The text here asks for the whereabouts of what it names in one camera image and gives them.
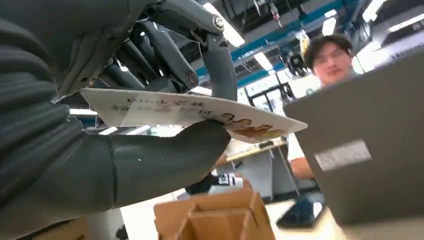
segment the metal bolt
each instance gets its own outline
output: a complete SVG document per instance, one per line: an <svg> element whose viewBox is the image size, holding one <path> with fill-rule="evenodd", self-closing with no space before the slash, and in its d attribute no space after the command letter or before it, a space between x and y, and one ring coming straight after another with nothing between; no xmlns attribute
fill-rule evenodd
<svg viewBox="0 0 424 240"><path fill-rule="evenodd" d="M216 29L220 31L224 30L224 21L218 15L213 16L213 25L215 26Z"/></svg>
<svg viewBox="0 0 424 240"><path fill-rule="evenodd" d="M187 81L192 85L197 84L199 82L198 75L193 71L187 72Z"/></svg>

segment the smartphone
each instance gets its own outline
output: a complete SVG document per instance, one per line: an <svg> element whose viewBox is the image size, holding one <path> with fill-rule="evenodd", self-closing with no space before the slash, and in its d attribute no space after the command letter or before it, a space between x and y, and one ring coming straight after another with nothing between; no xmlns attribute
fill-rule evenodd
<svg viewBox="0 0 424 240"><path fill-rule="evenodd" d="M276 222L279 228L311 228L326 207L324 196L320 192L309 193L300 198Z"/></svg>

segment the man's arm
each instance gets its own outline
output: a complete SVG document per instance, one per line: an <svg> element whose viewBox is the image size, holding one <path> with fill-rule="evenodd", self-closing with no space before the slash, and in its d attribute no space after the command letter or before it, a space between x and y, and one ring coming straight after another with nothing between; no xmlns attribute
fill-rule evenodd
<svg viewBox="0 0 424 240"><path fill-rule="evenodd" d="M298 179L313 179L311 167L305 157L295 158L290 162L291 170Z"/></svg>

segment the cardboard box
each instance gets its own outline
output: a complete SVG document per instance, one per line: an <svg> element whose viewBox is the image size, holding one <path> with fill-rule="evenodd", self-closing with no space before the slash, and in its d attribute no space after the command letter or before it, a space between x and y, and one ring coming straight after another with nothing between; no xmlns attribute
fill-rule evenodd
<svg viewBox="0 0 424 240"><path fill-rule="evenodd" d="M154 206L160 240L274 240L264 202L240 190Z"/></svg>

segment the sticker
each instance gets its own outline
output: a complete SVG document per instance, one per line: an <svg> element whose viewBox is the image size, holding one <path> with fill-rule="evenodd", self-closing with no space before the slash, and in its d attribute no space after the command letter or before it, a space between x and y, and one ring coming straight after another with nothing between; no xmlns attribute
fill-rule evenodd
<svg viewBox="0 0 424 240"><path fill-rule="evenodd" d="M327 149L314 156L324 172L372 159L362 139Z"/></svg>

